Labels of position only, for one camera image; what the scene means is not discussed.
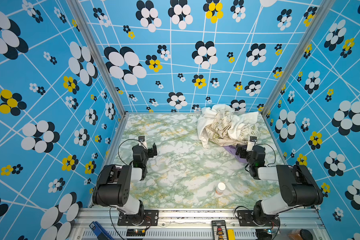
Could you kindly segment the purple cloth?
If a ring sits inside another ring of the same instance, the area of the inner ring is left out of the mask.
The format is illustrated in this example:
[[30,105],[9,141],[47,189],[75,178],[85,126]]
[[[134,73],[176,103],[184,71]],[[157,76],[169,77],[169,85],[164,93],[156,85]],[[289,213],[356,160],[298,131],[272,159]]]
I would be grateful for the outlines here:
[[246,159],[246,157],[242,158],[240,156],[240,149],[237,150],[237,147],[235,146],[223,146],[223,148],[228,152],[230,153],[231,155],[233,155],[237,161],[239,161],[240,163],[243,163],[243,164],[247,164],[248,161]]

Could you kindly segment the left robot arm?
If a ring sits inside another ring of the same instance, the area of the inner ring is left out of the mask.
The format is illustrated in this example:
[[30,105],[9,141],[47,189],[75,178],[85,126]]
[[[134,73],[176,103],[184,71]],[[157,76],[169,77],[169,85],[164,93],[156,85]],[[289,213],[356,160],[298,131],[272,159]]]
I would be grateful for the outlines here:
[[131,165],[106,165],[101,171],[93,192],[93,204],[119,211],[119,226],[157,226],[159,211],[146,210],[141,200],[130,193],[131,183],[143,181],[147,175],[149,158],[158,155],[157,146],[146,149],[139,144],[132,147]]

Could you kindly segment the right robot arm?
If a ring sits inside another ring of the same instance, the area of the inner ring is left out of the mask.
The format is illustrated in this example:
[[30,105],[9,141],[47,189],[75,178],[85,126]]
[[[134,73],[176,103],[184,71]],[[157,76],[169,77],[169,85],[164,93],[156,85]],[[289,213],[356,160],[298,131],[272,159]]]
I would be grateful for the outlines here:
[[253,207],[253,221],[259,226],[266,225],[280,213],[297,207],[320,205],[323,192],[305,165],[265,166],[265,148],[259,145],[237,145],[235,155],[247,161],[245,167],[255,180],[279,183],[280,192],[272,197],[259,200]]

